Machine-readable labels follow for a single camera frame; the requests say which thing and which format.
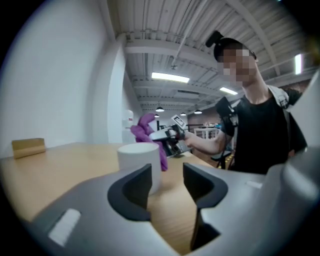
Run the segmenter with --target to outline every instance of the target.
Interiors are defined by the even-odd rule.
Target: wooden block
[[[46,152],[44,138],[19,139],[13,140],[11,143],[15,159]]]

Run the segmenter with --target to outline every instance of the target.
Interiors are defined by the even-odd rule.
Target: ceiling
[[[304,34],[276,0],[109,0],[108,6],[116,35],[126,34],[126,70],[144,111],[162,106],[191,113],[214,106],[223,96],[242,96],[240,86],[218,74],[213,49],[205,46],[214,30],[254,51],[268,84],[297,83],[315,72]],[[295,75],[294,57],[300,53],[305,53],[303,72]],[[152,72],[190,80],[153,80]],[[219,90],[222,86],[239,94],[226,95]]]

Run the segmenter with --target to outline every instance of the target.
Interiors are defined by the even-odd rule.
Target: black t-shirt
[[[294,105],[301,94],[296,90],[286,90],[289,104]],[[235,107],[238,114],[236,151],[234,155],[235,171],[266,174],[268,169],[284,163],[288,153],[306,147],[306,141],[290,114],[290,148],[287,122],[283,109],[277,105],[274,97],[261,104],[251,104],[244,96]],[[229,136],[235,128],[229,119],[223,119],[221,130]]]

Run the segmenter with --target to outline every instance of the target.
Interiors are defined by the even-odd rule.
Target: wooden table
[[[21,159],[1,160],[1,179],[16,213],[28,221],[78,183],[118,171],[122,144],[72,143]],[[206,162],[189,152],[168,159],[162,186],[148,199],[151,223],[178,253],[190,252],[196,205],[183,181],[183,163]]]

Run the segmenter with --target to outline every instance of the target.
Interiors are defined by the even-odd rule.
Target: white mug
[[[120,170],[151,164],[152,187],[149,195],[159,189],[161,184],[161,163],[158,144],[152,142],[128,144],[118,148],[117,154]]]

